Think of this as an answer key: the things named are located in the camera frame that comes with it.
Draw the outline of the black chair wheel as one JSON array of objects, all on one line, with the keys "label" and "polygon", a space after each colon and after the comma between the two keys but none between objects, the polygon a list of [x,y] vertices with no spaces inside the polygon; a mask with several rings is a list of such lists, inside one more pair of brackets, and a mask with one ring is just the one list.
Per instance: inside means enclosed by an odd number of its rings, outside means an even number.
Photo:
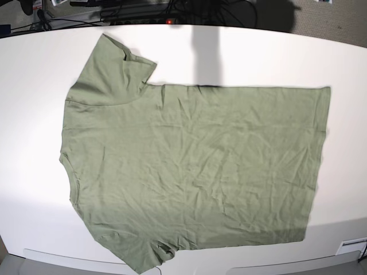
[{"label": "black chair wheel", "polygon": [[21,5],[21,9],[22,11],[30,16],[33,14],[33,3],[34,0],[18,0],[20,5]]}]

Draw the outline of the green T-shirt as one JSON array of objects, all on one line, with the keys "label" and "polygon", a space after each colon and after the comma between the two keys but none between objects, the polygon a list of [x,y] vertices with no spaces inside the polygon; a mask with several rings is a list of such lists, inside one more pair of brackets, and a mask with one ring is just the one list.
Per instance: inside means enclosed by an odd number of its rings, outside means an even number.
[{"label": "green T-shirt", "polygon": [[94,240],[139,274],[304,240],[331,89],[151,85],[155,68],[104,34],[67,94],[60,162]]}]

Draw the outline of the black power strip red light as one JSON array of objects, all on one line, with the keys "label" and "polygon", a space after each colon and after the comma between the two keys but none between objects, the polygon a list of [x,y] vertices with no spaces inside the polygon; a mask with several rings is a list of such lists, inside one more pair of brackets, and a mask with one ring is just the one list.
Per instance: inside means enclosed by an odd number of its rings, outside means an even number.
[{"label": "black power strip red light", "polygon": [[168,24],[172,25],[178,22],[178,18],[103,18],[102,22],[107,25],[141,25],[141,24]]}]

